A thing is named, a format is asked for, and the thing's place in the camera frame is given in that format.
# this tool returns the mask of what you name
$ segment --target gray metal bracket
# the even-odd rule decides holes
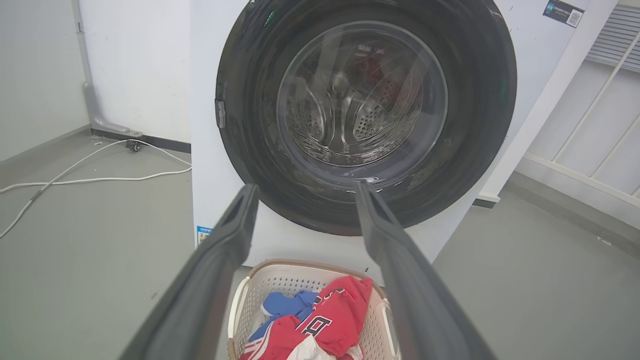
[[[86,103],[86,109],[89,114],[89,123],[92,129],[108,131],[110,133],[131,136],[139,138],[143,134],[140,131],[133,131],[126,126],[112,123],[102,116],[100,112],[100,106],[98,98],[95,95],[95,89],[93,87],[91,68],[89,68],[89,59],[86,52],[86,41],[84,39],[84,28],[80,16],[80,4],[79,0],[71,0],[71,5],[74,11],[74,18],[76,21],[76,34],[78,37],[78,45],[80,47],[80,57],[82,58],[82,64],[84,69],[84,78],[86,83],[83,85],[84,101]]]

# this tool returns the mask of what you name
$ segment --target laundry basket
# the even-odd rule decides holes
[[[238,285],[228,323],[227,351],[230,360],[237,360],[244,352],[249,336],[267,320],[260,305],[268,294],[279,291],[293,297],[301,290],[320,292],[339,277],[366,276],[334,266],[293,260],[268,260],[257,265]],[[385,293],[374,282],[364,327],[360,333],[360,347],[365,360],[398,359],[399,352],[391,308]]]

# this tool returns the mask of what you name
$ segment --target vent grille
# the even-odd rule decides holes
[[[640,8],[618,5],[593,43],[587,60],[616,66],[640,31]],[[636,43],[623,69],[640,72],[640,41]]]

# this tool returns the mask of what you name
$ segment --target round black door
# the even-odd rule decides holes
[[[464,195],[504,141],[515,90],[491,0],[256,0],[227,39],[216,116],[265,204],[358,235],[355,181],[405,227]]]

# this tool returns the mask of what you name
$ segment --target white cable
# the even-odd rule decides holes
[[[107,145],[105,147],[102,147],[102,148],[92,152],[91,154],[85,156],[80,161],[78,161],[77,163],[71,165],[65,171],[61,172],[60,175],[54,177],[53,180],[49,181],[48,183],[14,184],[14,185],[8,186],[8,187],[6,187],[4,189],[1,189],[0,193],[5,193],[5,192],[8,192],[10,190],[17,189],[17,188],[24,188],[24,187],[27,187],[27,186],[44,185],[40,190],[38,190],[38,192],[36,192],[36,194],[31,198],[31,200],[29,200],[24,205],[22,210],[20,210],[20,212],[18,213],[18,216],[15,217],[15,220],[9,225],[9,227],[7,227],[7,229],[2,234],[0,234],[0,239],[3,238],[15,226],[15,224],[18,223],[18,221],[20,221],[20,218],[22,218],[22,216],[25,213],[25,211],[27,211],[27,209],[37,200],[37,198],[39,198],[39,196],[42,195],[42,193],[44,193],[44,191],[46,191],[46,189],[48,189],[52,185],[94,183],[94,182],[97,182],[97,181],[110,181],[110,180],[115,180],[115,181],[141,181],[141,180],[152,179],[154,177],[163,176],[163,175],[183,174],[183,173],[188,172],[188,171],[191,170],[191,164],[190,163],[188,163],[187,161],[184,161],[184,160],[182,160],[182,159],[180,159],[180,158],[178,158],[178,157],[166,152],[163,149],[160,149],[159,147],[153,146],[150,143],[146,143],[146,142],[141,141],[141,140],[136,140],[136,139],[129,139],[129,140],[135,141],[135,142],[139,142],[139,143],[143,143],[143,144],[145,144],[147,146],[150,146],[150,147],[153,147],[155,149],[158,149],[158,150],[162,151],[163,153],[171,156],[172,158],[174,158],[176,160],[179,160],[179,161],[189,165],[189,168],[187,168],[185,170],[181,170],[181,171],[161,172],[159,174],[149,175],[149,176],[145,176],[145,177],[98,177],[98,178],[95,178],[95,179],[81,179],[81,180],[61,181],[59,183],[56,182],[56,180],[58,180],[59,178],[63,177],[67,172],[69,172],[74,167],[78,166],[78,164],[80,164],[84,160],[87,160],[88,158],[92,157],[93,155],[97,154],[100,151],[103,151],[104,149],[107,149],[110,146],[116,145],[117,143],[126,142],[127,140],[120,140],[120,141],[111,143],[111,144],[109,144],[109,145]]]

